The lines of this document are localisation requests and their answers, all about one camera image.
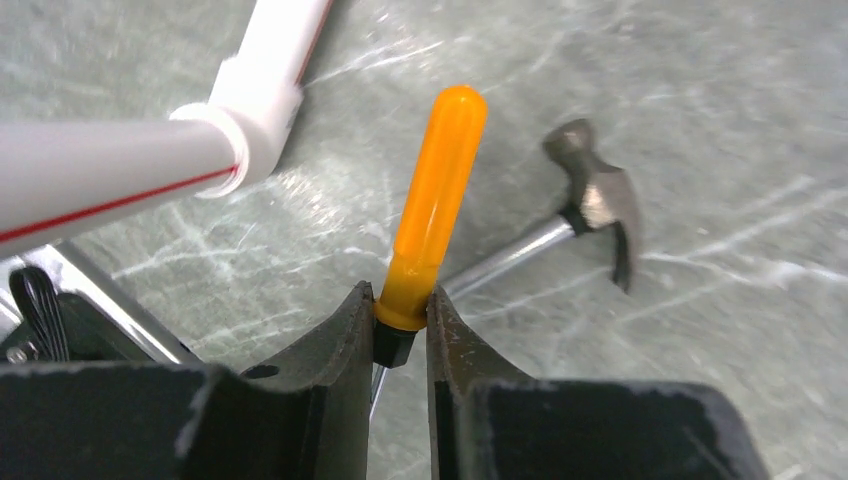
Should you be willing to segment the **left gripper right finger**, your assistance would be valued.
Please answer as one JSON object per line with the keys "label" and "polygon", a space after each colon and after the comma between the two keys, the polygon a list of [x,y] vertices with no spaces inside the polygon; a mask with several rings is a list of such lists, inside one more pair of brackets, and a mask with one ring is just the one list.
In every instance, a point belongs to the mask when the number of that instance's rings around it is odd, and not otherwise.
{"label": "left gripper right finger", "polygon": [[537,379],[436,289],[427,304],[435,479],[766,479],[740,413],[705,384]]}

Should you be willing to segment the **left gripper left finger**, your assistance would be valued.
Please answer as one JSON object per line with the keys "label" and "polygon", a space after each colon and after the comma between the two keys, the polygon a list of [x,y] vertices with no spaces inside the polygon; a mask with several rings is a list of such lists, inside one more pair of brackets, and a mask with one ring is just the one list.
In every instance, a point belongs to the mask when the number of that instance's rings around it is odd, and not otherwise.
{"label": "left gripper left finger", "polygon": [[1,370],[5,479],[362,479],[373,292],[243,373],[208,363]]}

